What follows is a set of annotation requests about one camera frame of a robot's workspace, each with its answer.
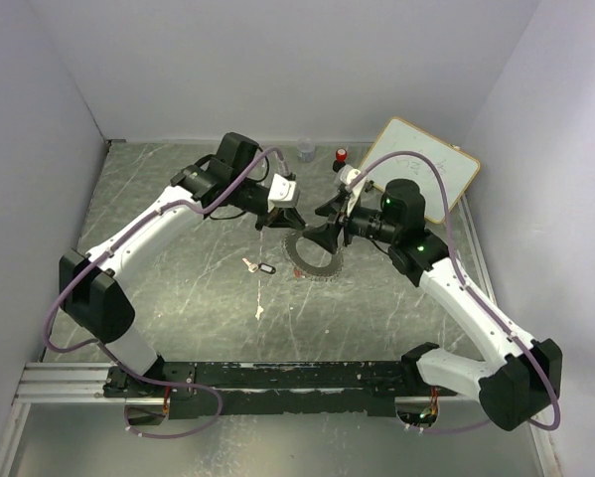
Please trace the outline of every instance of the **wooden whiteboard frame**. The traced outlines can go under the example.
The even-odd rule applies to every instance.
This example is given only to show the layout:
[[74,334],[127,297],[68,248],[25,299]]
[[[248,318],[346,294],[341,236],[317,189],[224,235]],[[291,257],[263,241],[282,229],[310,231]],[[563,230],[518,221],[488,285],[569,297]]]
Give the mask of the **wooden whiteboard frame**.
[[[460,191],[460,193],[456,196],[456,199],[454,200],[454,204],[449,205],[449,212],[452,212],[452,210],[454,209],[454,207],[456,207],[456,205],[460,202],[460,199],[463,197],[463,194],[465,194],[465,191],[467,190],[467,188],[470,186],[470,184],[472,183],[472,181],[474,180],[474,178],[478,175],[478,173],[480,172],[480,168],[481,168],[481,164],[480,161],[478,159],[476,159],[475,157],[470,156],[469,154],[467,154],[464,151],[461,151],[460,149],[456,149],[452,144],[448,144],[445,141],[443,141],[442,139],[439,139],[438,137],[434,136],[433,134],[430,134],[427,131],[423,131],[420,127],[412,124],[409,121],[406,121],[405,119],[403,119],[402,117],[398,117],[398,116],[393,116],[389,119],[389,121],[387,122],[387,124],[385,125],[385,127],[383,128],[383,130],[380,132],[380,134],[378,135],[378,138],[372,143],[372,146],[370,148],[370,150],[366,153],[366,155],[364,156],[363,161],[361,162],[359,169],[363,170],[364,164],[366,164],[366,160],[368,159],[368,157],[370,157],[370,154],[372,153],[372,150],[374,149],[374,147],[376,146],[376,144],[378,143],[378,141],[381,139],[381,137],[383,136],[383,134],[385,133],[385,130],[387,129],[387,127],[389,126],[389,124],[391,122],[393,122],[395,119],[407,124],[408,126],[412,127],[413,129],[416,129],[418,132],[422,132],[423,134],[425,134],[426,136],[431,137],[432,139],[434,139],[437,142],[440,142],[441,144],[449,147],[450,149],[461,153],[463,156],[467,157],[468,159],[471,159],[472,161],[474,161],[476,163],[476,172],[474,172],[474,174],[472,175],[471,179],[467,182],[467,184],[465,184],[465,187],[463,188],[462,191]],[[374,184],[374,188],[380,190],[381,192],[385,192],[385,190],[378,186],[377,184]],[[425,217],[425,220],[428,222],[431,222],[432,224],[443,224],[445,222],[445,219],[442,220],[442,222],[435,222],[427,217]]]

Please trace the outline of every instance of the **whiteboard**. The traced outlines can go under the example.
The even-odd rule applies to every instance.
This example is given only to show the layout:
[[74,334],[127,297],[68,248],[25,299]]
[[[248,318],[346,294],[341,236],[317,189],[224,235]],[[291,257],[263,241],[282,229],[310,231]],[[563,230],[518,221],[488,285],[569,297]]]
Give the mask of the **whiteboard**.
[[[419,152],[434,163],[445,183],[450,211],[480,170],[477,159],[399,117],[393,117],[389,121],[360,169],[365,170],[369,164],[387,153],[402,150]],[[393,157],[372,169],[368,177],[381,191],[385,190],[385,185],[392,179],[411,179],[418,184],[425,197],[425,219],[434,224],[445,220],[436,177],[420,159],[410,156]]]

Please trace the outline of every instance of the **black base bar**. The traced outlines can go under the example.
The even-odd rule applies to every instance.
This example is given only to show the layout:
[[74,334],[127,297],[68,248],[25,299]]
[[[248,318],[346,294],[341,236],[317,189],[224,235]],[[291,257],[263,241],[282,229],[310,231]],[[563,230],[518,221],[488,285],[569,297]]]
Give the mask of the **black base bar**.
[[[431,389],[398,361],[312,363],[165,363],[165,381],[197,383],[217,389],[223,415],[365,412],[396,416],[395,398],[428,397]],[[111,368],[106,398],[164,397],[164,389],[145,387]],[[441,395],[453,396],[442,390]],[[170,419],[216,412],[210,393],[178,388],[170,394]]]

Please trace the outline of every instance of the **circular saw blade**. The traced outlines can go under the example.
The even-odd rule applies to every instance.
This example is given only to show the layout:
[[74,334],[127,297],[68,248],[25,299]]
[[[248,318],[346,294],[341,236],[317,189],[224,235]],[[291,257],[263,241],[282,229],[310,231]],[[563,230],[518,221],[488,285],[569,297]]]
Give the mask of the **circular saw blade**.
[[331,256],[330,263],[327,265],[313,265],[304,260],[297,251],[297,241],[301,237],[301,232],[293,231],[288,233],[282,241],[284,251],[288,255],[290,261],[295,265],[295,269],[311,280],[328,281],[339,275],[344,264],[341,249]]

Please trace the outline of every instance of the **red bottle cap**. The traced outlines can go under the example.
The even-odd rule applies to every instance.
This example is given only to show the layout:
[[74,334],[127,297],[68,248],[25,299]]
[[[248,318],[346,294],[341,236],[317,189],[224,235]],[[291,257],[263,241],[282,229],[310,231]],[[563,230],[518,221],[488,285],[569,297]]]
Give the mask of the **red bottle cap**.
[[337,162],[346,162],[346,159],[348,159],[348,151],[343,147],[340,147],[335,153],[335,158],[337,159]]

